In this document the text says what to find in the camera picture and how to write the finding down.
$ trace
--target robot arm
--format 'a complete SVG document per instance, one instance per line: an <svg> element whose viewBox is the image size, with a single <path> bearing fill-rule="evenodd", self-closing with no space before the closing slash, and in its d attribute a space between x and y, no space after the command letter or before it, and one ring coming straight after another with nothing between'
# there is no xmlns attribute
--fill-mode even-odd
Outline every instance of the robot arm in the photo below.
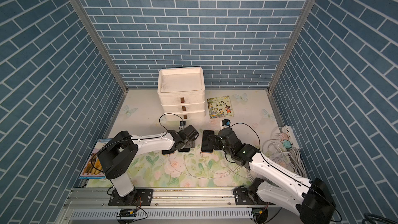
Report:
<svg viewBox="0 0 398 224"><path fill-rule="evenodd" d="M230 127L222 129L218 136L225 153L230 155L237 165L246 167L279 186L273 187L256 178L248 189L248 197L254 203L272 202L298 215L304 224L330 222L336 204L322 180L316 178L312 182L263 157L256 147L242 144Z"/></svg>
<svg viewBox="0 0 398 224"><path fill-rule="evenodd" d="M136 155L160 150L177 151L199 133L191 125L182 131L168 130L165 134L132 136L127 131L119 132L108 144L97 152L107 179L111 180L120 197L131 202L134 185L127 175L127 169Z"/></svg>

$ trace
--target book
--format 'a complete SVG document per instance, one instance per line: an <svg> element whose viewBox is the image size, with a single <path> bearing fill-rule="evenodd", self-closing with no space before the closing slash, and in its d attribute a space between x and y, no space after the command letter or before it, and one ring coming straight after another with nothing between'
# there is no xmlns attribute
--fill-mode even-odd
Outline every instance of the book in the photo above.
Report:
<svg viewBox="0 0 398 224"><path fill-rule="evenodd" d="M105 174L97 170L102 169L100 160L97 157L97 152L111 140L111 138L98 139L93 151L90 154L90 157L88 157L88 160L83 167L82 172L80 173L79 179L106 179Z"/></svg>
<svg viewBox="0 0 398 224"><path fill-rule="evenodd" d="M207 99L210 118L223 118L234 116L229 96Z"/></svg>

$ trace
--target stacked drawers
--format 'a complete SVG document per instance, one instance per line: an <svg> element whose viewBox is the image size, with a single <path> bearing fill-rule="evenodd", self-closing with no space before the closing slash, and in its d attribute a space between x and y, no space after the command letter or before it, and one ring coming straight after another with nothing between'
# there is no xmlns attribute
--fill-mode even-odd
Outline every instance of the stacked drawers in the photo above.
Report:
<svg viewBox="0 0 398 224"><path fill-rule="evenodd" d="M201 67L161 69L158 95L164 113L174 113L183 119L206 115L205 82Z"/></svg>

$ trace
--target brick wall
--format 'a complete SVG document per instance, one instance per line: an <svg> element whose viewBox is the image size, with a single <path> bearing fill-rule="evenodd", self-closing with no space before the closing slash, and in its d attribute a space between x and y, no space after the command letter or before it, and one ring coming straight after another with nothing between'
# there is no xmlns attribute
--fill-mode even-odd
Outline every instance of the brick wall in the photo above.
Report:
<svg viewBox="0 0 398 224"><path fill-rule="evenodd" d="M68 0L0 0L0 223L55 221L120 98Z"/></svg>
<svg viewBox="0 0 398 224"><path fill-rule="evenodd" d="M349 223L398 217L397 24L398 0L316 0L275 91Z"/></svg>
<svg viewBox="0 0 398 224"><path fill-rule="evenodd" d="M81 0L130 88L201 66L211 87L267 87L305 0Z"/></svg>

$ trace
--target butterfly decal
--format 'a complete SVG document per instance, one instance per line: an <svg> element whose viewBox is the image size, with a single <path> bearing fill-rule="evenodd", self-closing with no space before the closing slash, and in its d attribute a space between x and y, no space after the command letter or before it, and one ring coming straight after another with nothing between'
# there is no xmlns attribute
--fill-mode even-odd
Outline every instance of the butterfly decal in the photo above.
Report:
<svg viewBox="0 0 398 224"><path fill-rule="evenodd" d="M239 96L239 95L237 95L237 94L234 94L234 97L236 98L236 101L237 101L237 102L240 102L240 101L248 101L248 99L247 99L247 94L246 94L246 93L242 94L242 96Z"/></svg>
<svg viewBox="0 0 398 224"><path fill-rule="evenodd" d="M270 118L271 120L275 121L275 116L273 115L273 112L268 113L267 110L263 109L263 118Z"/></svg>
<svg viewBox="0 0 398 224"><path fill-rule="evenodd" d="M122 109L122 113L121 114L125 114L127 115L127 117L130 117L133 113L135 113L138 110L138 108L133 108L130 109L128 105L125 105Z"/></svg>

